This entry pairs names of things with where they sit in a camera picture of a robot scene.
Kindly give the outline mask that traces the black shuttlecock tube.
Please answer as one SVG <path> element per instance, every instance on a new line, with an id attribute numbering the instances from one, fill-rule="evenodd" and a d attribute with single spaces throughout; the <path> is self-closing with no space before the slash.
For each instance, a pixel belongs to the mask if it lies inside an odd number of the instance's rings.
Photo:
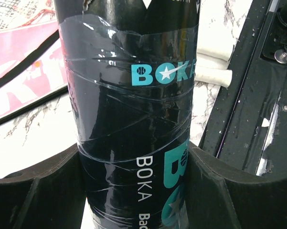
<path id="1" fill-rule="evenodd" d="M 185 229 L 200 2 L 57 0 L 97 229 Z"/>

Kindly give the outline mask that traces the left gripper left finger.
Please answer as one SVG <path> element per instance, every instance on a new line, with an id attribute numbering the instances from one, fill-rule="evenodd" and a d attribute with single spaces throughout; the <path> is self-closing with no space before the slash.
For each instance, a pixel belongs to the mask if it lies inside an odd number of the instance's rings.
<path id="1" fill-rule="evenodd" d="M 79 229 L 85 199 L 73 145 L 0 179 L 0 229 Z"/>

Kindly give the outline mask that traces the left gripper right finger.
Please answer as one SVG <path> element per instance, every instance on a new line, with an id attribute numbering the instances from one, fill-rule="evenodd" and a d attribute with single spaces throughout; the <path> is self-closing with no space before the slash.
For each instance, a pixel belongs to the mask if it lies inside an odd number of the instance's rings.
<path id="1" fill-rule="evenodd" d="M 287 178 L 232 167 L 190 142 L 186 209 L 191 229 L 287 229 Z"/>

